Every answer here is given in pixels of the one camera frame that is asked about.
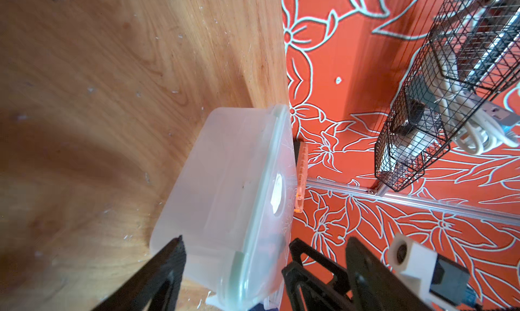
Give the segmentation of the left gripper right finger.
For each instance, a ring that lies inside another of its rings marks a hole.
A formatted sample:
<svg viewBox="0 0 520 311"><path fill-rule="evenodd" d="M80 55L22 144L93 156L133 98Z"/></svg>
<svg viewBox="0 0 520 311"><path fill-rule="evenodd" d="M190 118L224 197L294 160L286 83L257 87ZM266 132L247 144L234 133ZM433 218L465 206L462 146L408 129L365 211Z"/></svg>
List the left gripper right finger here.
<svg viewBox="0 0 520 311"><path fill-rule="evenodd" d="M347 241L346 269L356 310L430 310L356 237Z"/></svg>

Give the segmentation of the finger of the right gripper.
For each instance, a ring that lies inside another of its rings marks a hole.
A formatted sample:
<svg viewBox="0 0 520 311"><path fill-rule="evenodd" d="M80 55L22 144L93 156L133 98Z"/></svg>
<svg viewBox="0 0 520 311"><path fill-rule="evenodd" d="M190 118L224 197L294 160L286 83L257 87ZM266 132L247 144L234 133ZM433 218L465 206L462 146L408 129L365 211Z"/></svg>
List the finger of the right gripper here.
<svg viewBox="0 0 520 311"><path fill-rule="evenodd" d="M289 244L292 261L282 276L293 310L355 310L347 293L351 291L347 269L327 258L299 238ZM325 283L303 266L305 254L328 270L333 278Z"/></svg>

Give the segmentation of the lunch box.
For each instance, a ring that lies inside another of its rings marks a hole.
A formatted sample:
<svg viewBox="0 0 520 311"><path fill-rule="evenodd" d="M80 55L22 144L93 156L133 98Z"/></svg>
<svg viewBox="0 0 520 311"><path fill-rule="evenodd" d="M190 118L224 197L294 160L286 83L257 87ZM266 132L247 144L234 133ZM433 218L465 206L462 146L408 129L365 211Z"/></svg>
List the lunch box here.
<svg viewBox="0 0 520 311"><path fill-rule="evenodd" d="M281 305L297 171L286 105L213 110L150 239L156 254L175 237L185 276L221 310Z"/></svg>

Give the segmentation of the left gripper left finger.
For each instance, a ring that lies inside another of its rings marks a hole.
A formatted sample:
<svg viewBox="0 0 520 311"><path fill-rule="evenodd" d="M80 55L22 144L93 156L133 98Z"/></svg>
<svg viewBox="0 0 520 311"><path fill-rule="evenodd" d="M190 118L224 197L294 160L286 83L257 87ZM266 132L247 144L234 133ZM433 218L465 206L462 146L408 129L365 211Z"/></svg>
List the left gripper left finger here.
<svg viewBox="0 0 520 311"><path fill-rule="evenodd" d="M95 310L175 310L186 266L181 236L172 239Z"/></svg>

